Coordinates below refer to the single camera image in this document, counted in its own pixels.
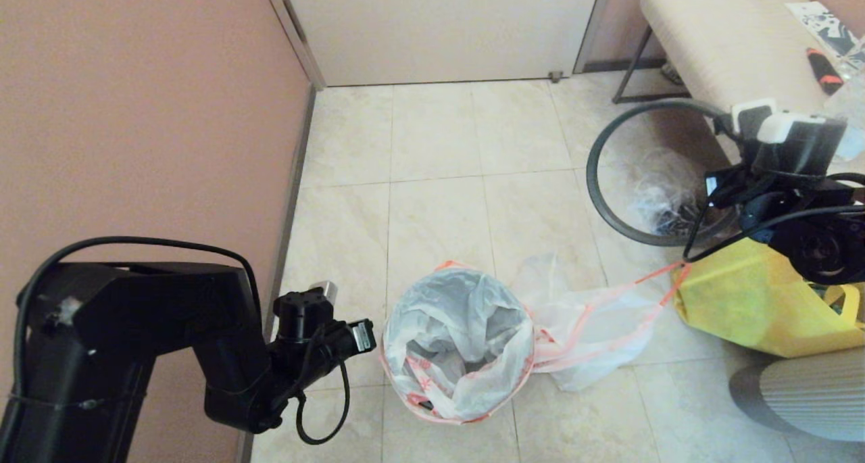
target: yellow tote bag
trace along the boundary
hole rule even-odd
[[[744,239],[694,263],[674,305],[698,330],[794,358],[865,345],[861,290],[838,285],[821,299],[785,256]],[[840,315],[834,303],[843,303]]]

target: metal stool leg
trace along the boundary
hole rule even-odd
[[[628,81],[631,80],[631,74],[634,73],[634,70],[637,69],[637,64],[640,62],[640,56],[643,55],[643,50],[646,48],[646,44],[649,43],[649,37],[651,37],[652,29],[651,26],[646,26],[646,31],[643,32],[643,38],[640,39],[640,45],[637,45],[637,52],[634,54],[634,59],[631,59],[631,63],[628,66],[628,71],[624,73],[624,78],[622,78],[621,84],[618,85],[618,90],[616,91],[615,96],[612,97],[612,103],[618,105],[619,103],[633,103],[637,101],[651,101],[655,99],[662,99],[663,97],[690,97],[690,93],[666,93],[666,94],[654,94],[654,95],[639,95],[633,97],[623,97],[624,88],[627,87]]]

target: door frame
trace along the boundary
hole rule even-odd
[[[306,42],[305,34],[297,17],[293,13],[289,13],[291,8],[290,0],[270,0],[273,6],[273,11],[282,24],[285,35],[288,36],[288,41],[291,42],[291,47],[294,48],[294,53],[297,54],[297,59],[300,61],[300,66],[303,66],[303,71],[309,77],[316,91],[324,90],[327,84],[324,81],[321,69],[318,68],[315,57],[312,56],[312,50]]]

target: pink wall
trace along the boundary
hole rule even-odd
[[[608,0],[603,8],[596,10],[593,19],[599,18],[597,34],[588,50],[587,62],[611,62],[630,59],[645,30],[645,19],[640,13],[640,0]],[[818,0],[847,22],[857,34],[865,34],[865,0]],[[646,57],[663,56],[664,51],[654,41],[646,47]]]
[[[15,294],[77,239],[213,243],[270,294],[310,87],[269,0],[0,0],[0,32],[0,393]],[[191,350],[160,358],[130,461],[234,461],[203,390]]]

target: white door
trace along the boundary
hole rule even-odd
[[[595,0],[290,0],[329,87],[571,75]]]

